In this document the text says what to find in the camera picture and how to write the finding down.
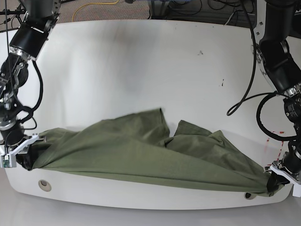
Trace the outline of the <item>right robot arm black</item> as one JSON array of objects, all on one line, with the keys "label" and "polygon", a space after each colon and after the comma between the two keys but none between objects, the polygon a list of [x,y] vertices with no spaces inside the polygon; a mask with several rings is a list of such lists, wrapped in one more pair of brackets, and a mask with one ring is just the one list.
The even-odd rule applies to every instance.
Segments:
[{"label": "right robot arm black", "polygon": [[[0,68],[0,133],[4,152],[0,155],[1,168],[14,168],[20,164],[32,170],[38,155],[32,145],[45,140],[38,134],[24,132],[23,124],[33,119],[43,98],[43,80],[36,60],[55,27],[60,13],[60,0],[22,0],[24,18],[12,40],[7,41],[8,57]],[[17,97],[18,90],[28,79],[28,62],[32,61],[37,73],[40,91],[33,107],[24,106]]]}]

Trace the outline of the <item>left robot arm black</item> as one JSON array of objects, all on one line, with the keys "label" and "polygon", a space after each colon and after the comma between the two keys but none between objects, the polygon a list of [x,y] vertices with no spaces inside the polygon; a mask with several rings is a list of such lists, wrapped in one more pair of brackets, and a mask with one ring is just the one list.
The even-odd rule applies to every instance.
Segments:
[{"label": "left robot arm black", "polygon": [[[273,88],[265,96],[256,111],[259,128],[268,137],[287,142],[288,152],[282,159],[272,163],[267,181],[267,193],[274,195],[278,189],[296,180],[301,172],[301,70],[295,63],[287,37],[299,2],[297,0],[256,1],[256,25],[253,29],[258,65],[262,75]],[[282,96],[284,112],[293,123],[296,134],[282,137],[265,128],[261,111],[272,98]]]}]

